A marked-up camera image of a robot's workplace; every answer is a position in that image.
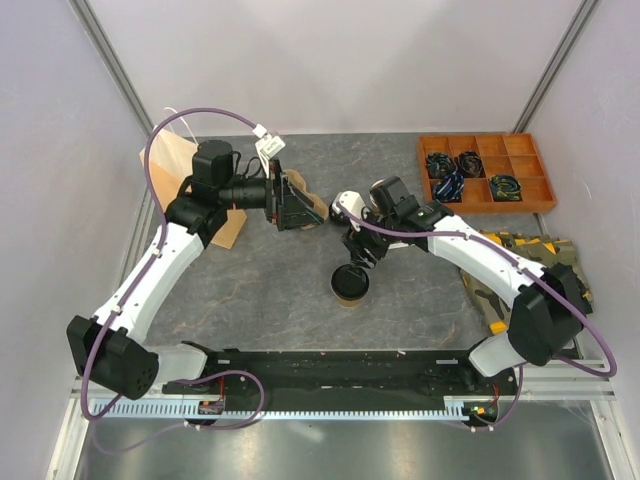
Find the gray tabletop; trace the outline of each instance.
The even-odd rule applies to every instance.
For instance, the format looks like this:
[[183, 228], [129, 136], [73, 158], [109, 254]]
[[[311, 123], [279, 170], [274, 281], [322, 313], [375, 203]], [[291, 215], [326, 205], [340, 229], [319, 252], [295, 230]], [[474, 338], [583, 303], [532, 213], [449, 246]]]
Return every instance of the gray tabletop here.
[[[418, 134], [286, 137], [283, 168], [298, 170], [327, 203], [342, 190], [368, 192], [399, 176], [422, 201]], [[253, 139], [230, 139], [249, 158]], [[158, 312], [148, 345], [192, 340], [209, 348], [468, 348], [489, 334], [458, 269], [414, 248], [391, 251], [371, 272], [355, 308], [335, 300], [329, 280], [348, 263], [344, 228], [278, 232], [262, 211], [248, 212], [231, 250], [211, 246], [178, 281]], [[533, 215], [472, 215], [475, 228], [539, 233]]]

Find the white wall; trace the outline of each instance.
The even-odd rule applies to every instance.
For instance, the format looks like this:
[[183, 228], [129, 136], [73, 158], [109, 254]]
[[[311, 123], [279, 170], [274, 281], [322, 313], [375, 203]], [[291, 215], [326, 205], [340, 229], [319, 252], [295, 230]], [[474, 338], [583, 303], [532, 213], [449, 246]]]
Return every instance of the white wall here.
[[73, 379], [65, 329], [118, 281], [144, 135], [65, 0], [0, 15], [0, 476], [44, 478]]
[[[90, 0], [157, 123], [220, 106], [281, 133], [511, 130], [579, 0]], [[196, 134], [246, 133], [227, 119]]]
[[601, 2], [530, 126], [558, 197], [545, 223], [577, 243], [593, 319], [640, 447], [640, 3]]

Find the purple cable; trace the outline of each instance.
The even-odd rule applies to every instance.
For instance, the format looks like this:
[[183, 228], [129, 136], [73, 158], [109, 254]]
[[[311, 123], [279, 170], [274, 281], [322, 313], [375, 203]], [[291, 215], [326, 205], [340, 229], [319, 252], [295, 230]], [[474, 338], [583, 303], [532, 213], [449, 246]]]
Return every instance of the purple cable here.
[[[248, 377], [251, 380], [253, 380], [253, 382], [258, 386], [258, 390], [260, 390], [260, 403], [258, 403], [258, 408], [256, 408], [256, 410], [251, 414], [251, 416], [249, 416], [248, 418], [245, 418], [240, 422], [234, 423], [232, 425], [209, 425], [209, 426], [201, 425], [200, 426], [201, 430], [237, 430], [239, 428], [249, 425], [258, 417], [258, 415], [260, 415], [260, 413], [262, 413], [262, 407], [264, 406], [264, 399], [265, 399], [264, 386], [262, 385], [262, 382], [258, 380], [258, 377], [256, 377], [252, 373], [245, 372], [244, 370], [227, 370], [224, 372], [216, 373], [214, 375], [209, 375], [208, 377], [205, 377], [205, 378], [199, 378], [197, 380], [176, 380], [176, 382], [182, 383], [183, 385], [200, 385], [202, 383], [216, 380], [217, 378], [220, 378], [220, 377], [226, 377], [227, 375], [242, 375], [243, 377]], [[130, 452], [131, 450], [134, 450], [139, 446], [144, 445], [145, 443], [150, 442], [151, 440], [154, 440], [161, 435], [164, 435], [165, 433], [171, 432], [173, 430], [177, 430], [178, 428], [185, 427], [185, 426], [190, 426], [190, 425], [188, 424], [185, 425], [184, 423], [175, 423], [173, 425], [169, 425], [149, 435], [147, 438], [143, 438], [139, 442], [136, 442], [133, 445], [129, 445], [128, 447], [121, 448], [119, 450], [109, 450], [107, 448], [104, 448], [102, 445], [100, 445], [98, 443], [98, 440], [96, 439], [95, 430], [91, 432], [91, 442], [93, 443], [93, 446], [96, 447], [96, 450], [98, 450], [100, 453], [104, 455], [120, 455], [121, 453]]]
[[[191, 115], [192, 113], [217, 113], [220, 115], [225, 115], [227, 117], [235, 118], [236, 120], [239, 120], [242, 123], [248, 125], [252, 129], [256, 128], [255, 123], [253, 123], [252, 121], [246, 119], [241, 115], [238, 115], [237, 113], [233, 113], [228, 110], [223, 110], [220, 108], [198, 107], [198, 108], [189, 108], [187, 110], [182, 110], [181, 112], [174, 113], [173, 115], [165, 118], [162, 122], [158, 124], [158, 126], [156, 126], [156, 128], [153, 129], [153, 131], [151, 132], [151, 135], [149, 136], [149, 139], [147, 140], [147, 144], [144, 148], [143, 166], [144, 166], [144, 176], [147, 180], [147, 186], [149, 187], [149, 191], [151, 192], [151, 198], [153, 199], [153, 203], [156, 206], [156, 210], [160, 215], [161, 229], [160, 229], [160, 239], [158, 241], [158, 246], [159, 246], [158, 248], [160, 250], [162, 250], [162, 246], [164, 246], [164, 242], [167, 238], [167, 219], [164, 216], [164, 211], [162, 210], [160, 199], [158, 198], [158, 194], [153, 188], [153, 181], [151, 180], [151, 167], [149, 164], [149, 161], [150, 161], [149, 157], [151, 155], [151, 145], [153, 144], [153, 141], [158, 136], [160, 131], [164, 127], [166, 127], [169, 123], [173, 122], [174, 120], [180, 117]], [[144, 264], [144, 266], [142, 267], [138, 275], [136, 275], [136, 277], [133, 279], [129, 288], [122, 294], [122, 297], [120, 298], [120, 301], [117, 304], [118, 307], [122, 308], [123, 305], [127, 303], [127, 300], [129, 299], [131, 294], [135, 291], [136, 287], [140, 284], [144, 276], [147, 274], [147, 272], [153, 265], [153, 262], [155, 262], [156, 258], [158, 258], [156, 255], [152, 255], [151, 258], [147, 260], [147, 263]], [[117, 316], [118, 315], [116, 312], [111, 312], [109, 317], [107, 317], [107, 320], [104, 322], [104, 325], [98, 332], [98, 335], [96, 336], [96, 339], [94, 340], [93, 345], [91, 346], [91, 350], [89, 350], [89, 355], [87, 356], [87, 363], [84, 367], [84, 372], [82, 375], [82, 387], [80, 389], [80, 408], [82, 410], [82, 415], [84, 415], [84, 417], [89, 421], [98, 420], [99, 418], [102, 418], [121, 398], [121, 395], [116, 395], [113, 398], [113, 400], [111, 400], [111, 402], [109, 402], [109, 404], [101, 412], [99, 412], [96, 415], [93, 415], [89, 411], [88, 395], [89, 395], [89, 379], [91, 377], [91, 370], [93, 369], [93, 364], [95, 363], [96, 356], [98, 355], [98, 350], [100, 349], [100, 345], [102, 345], [102, 342], [104, 341], [104, 337], [107, 335], [109, 328], [111, 327], [111, 325], [113, 324]]]
[[214, 375], [209, 375], [208, 377], [198, 378], [196, 380], [176, 380], [177, 383], [182, 383], [184, 385], [200, 385], [201, 383], [210, 382], [211, 380], [215, 380], [216, 378], [224, 377], [226, 375], [242, 375], [244, 377], [249, 377], [253, 382], [258, 386], [258, 390], [260, 390], [260, 402], [258, 403], [258, 407], [251, 414], [251, 416], [245, 418], [244, 420], [234, 423], [232, 425], [202, 425], [200, 428], [203, 430], [236, 430], [238, 428], [245, 427], [253, 422], [258, 415], [262, 412], [262, 407], [264, 407], [264, 387], [258, 377], [254, 374], [245, 372], [243, 370], [227, 370], [226, 372], [216, 373]]
[[[369, 230], [371, 230], [373, 232], [382, 233], [384, 235], [388, 235], [388, 236], [392, 236], [392, 237], [399, 237], [399, 238], [464, 237], [464, 238], [467, 238], [466, 234], [464, 234], [462, 232], [453, 232], [453, 231], [451, 231], [451, 232], [449, 232], [449, 231], [440, 231], [440, 232], [396, 232], [394, 230], [387, 230], [386, 228], [381, 228], [381, 227], [378, 227], [376, 225], [371, 225], [370, 223], [367, 223], [364, 220], [356, 217], [354, 214], [352, 214], [349, 210], [347, 210], [340, 203], [338, 203], [338, 208], [340, 208], [342, 213], [344, 213], [349, 219], [353, 220], [358, 225], [360, 225], [360, 226], [362, 226], [364, 228], [367, 228], [367, 229], [369, 229]], [[486, 239], [484, 237], [479, 237], [478, 235], [469, 235], [469, 240], [473, 240], [475, 242], [481, 243], [485, 247], [490, 248], [495, 253], [497, 253], [502, 258], [504, 258], [507, 262], [509, 262], [511, 264], [511, 266], [518, 267], [518, 261], [516, 259], [512, 258], [507, 252], [505, 252], [502, 248], [500, 248], [498, 245], [493, 243], [491, 240], [488, 240], [488, 239]], [[544, 281], [542, 281], [542, 279], [537, 277], [531, 271], [529, 271], [526, 268], [523, 268], [522, 269], [522, 273], [524, 275], [526, 275], [527, 277], [529, 277], [531, 280], [533, 280], [537, 285], [539, 285], [549, 295], [551, 295], [558, 303], [560, 303], [560, 305], [562, 305], [564, 308], [566, 308], [574, 317], [576, 317], [582, 323], [582, 325], [584, 325], [584, 327], [589, 331], [589, 333], [591, 333], [591, 335], [593, 335], [593, 338], [596, 339], [596, 342], [598, 342], [598, 345], [600, 345], [600, 348], [602, 349], [602, 352], [604, 353], [605, 357], [607, 358], [607, 362], [609, 362], [609, 370], [607, 370], [607, 371], [595, 370], [595, 369], [587, 367], [585, 365], [581, 365], [578, 362], [576, 362], [574, 360], [571, 360], [569, 358], [566, 358], [566, 357], [561, 357], [560, 356], [560, 357], [557, 357], [557, 358], [559, 360], [562, 360], [563, 362], [573, 366], [573, 367], [576, 367], [579, 370], [582, 370], [583, 372], [589, 373], [591, 375], [595, 375], [597, 377], [611, 378], [616, 373], [618, 373], [618, 363], [616, 362], [616, 359], [615, 359], [615, 357], [613, 355], [613, 352], [611, 351], [611, 348], [609, 348], [609, 345], [605, 341], [605, 339], [602, 336], [602, 334], [595, 327], [595, 325], [593, 323], [591, 323], [591, 321], [580, 310], [578, 310], [578, 308], [576, 308], [571, 302], [569, 302], [569, 300], [567, 300], [562, 295], [560, 295], [558, 292], [556, 292], [553, 288], [551, 288], [549, 285], [547, 285]]]

